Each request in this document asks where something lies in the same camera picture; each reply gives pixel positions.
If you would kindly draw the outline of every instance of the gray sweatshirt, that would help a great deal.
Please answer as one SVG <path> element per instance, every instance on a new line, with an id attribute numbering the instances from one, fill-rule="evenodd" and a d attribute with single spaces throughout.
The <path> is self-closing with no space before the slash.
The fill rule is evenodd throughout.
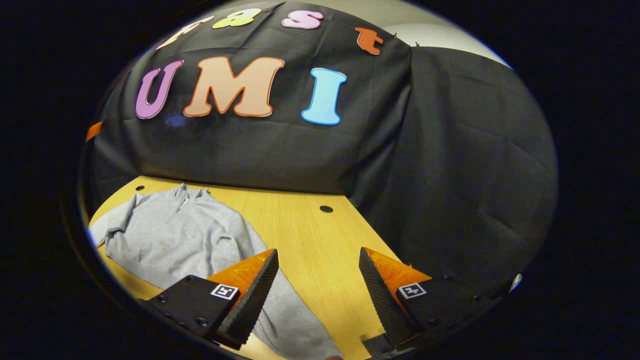
<path id="1" fill-rule="evenodd" d="M 89 228 L 94 245 L 104 244 L 109 258 L 163 290 L 187 275 L 207 278 L 267 251 L 251 225 L 208 191 L 181 184 L 136 194 Z M 342 356 L 281 270 L 253 333 L 286 359 Z"/>

